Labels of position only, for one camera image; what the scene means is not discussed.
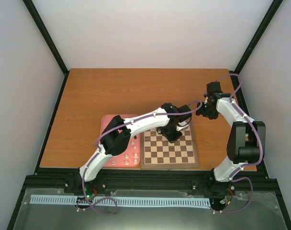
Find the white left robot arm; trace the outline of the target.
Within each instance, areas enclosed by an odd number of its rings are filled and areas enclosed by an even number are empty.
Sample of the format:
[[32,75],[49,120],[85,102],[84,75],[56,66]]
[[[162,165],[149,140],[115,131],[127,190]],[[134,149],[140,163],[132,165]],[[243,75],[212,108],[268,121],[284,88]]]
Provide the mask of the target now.
[[130,139],[140,133],[157,128],[170,143],[177,141],[182,136],[182,129],[189,125],[183,122],[190,119],[197,110],[198,108],[191,110],[186,104],[176,107],[165,103],[144,115],[126,119],[120,115],[114,116],[95,140],[97,149],[91,158],[80,167],[80,177],[75,181],[75,187],[82,193],[88,192],[92,187],[92,180],[107,161],[125,152]]

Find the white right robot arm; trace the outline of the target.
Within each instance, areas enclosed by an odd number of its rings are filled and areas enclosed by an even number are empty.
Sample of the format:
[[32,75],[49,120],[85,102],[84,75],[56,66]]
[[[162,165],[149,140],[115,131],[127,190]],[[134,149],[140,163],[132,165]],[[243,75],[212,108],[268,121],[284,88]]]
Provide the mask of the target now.
[[206,89],[205,101],[196,115],[210,120],[222,115],[231,127],[226,146],[227,156],[213,170],[216,181],[228,182],[245,167],[261,163],[265,151],[262,142],[265,141],[266,126],[247,115],[232,94],[222,92],[220,82],[210,82]]

